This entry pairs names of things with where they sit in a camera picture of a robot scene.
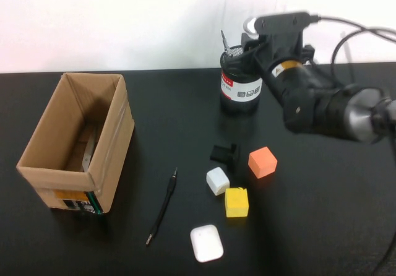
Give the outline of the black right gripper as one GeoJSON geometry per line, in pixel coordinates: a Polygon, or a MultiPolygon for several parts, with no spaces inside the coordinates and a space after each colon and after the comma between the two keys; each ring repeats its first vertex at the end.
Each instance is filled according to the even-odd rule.
{"type": "Polygon", "coordinates": [[[311,80],[312,71],[305,64],[313,59],[315,49],[303,43],[303,31],[241,34],[244,69],[256,69],[264,80],[311,80]]]}

